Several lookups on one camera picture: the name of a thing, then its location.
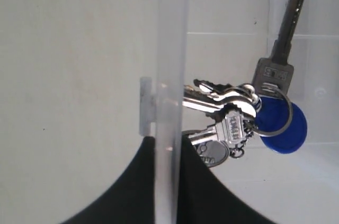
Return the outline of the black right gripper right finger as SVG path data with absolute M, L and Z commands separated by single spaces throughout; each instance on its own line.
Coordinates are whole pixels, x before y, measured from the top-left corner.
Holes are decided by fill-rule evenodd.
M 186 137 L 181 141 L 177 223 L 274 223 L 234 195 L 198 156 Z

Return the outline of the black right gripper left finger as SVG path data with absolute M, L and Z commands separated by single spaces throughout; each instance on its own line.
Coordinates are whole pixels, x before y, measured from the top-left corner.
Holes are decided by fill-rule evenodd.
M 120 177 L 64 223 L 154 223 L 155 138 L 144 137 Z

